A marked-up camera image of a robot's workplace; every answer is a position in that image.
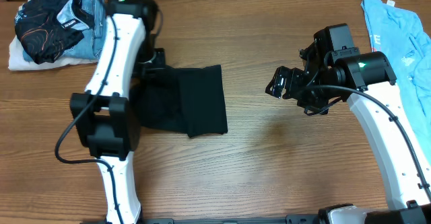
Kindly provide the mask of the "black t-shirt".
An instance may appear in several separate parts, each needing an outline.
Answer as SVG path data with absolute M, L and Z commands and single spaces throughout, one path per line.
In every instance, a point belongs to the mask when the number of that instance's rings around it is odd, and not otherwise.
M 228 132 L 220 65 L 147 71 L 131 88 L 130 104 L 147 128 L 190 138 Z

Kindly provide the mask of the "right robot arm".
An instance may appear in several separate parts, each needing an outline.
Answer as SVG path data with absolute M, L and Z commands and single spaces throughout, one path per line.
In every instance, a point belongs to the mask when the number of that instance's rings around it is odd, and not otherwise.
M 385 187 L 385 210 L 337 204 L 309 223 L 429 223 L 430 164 L 401 103 L 395 72 L 381 52 L 361 53 L 347 24 L 319 30 L 300 50 L 303 68 L 278 67 L 267 94 L 294 99 L 308 116 L 346 102 L 366 134 Z

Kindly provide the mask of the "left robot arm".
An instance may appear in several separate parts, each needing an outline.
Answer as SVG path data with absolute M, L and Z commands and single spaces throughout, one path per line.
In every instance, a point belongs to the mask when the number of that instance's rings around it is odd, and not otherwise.
M 71 96 L 73 121 L 65 132 L 76 128 L 100 170 L 108 207 L 103 223 L 143 223 L 133 171 L 141 125 L 129 96 L 132 80 L 166 64 L 152 32 L 161 30 L 162 12 L 154 0 L 108 0 L 105 11 L 102 54 L 85 91 Z

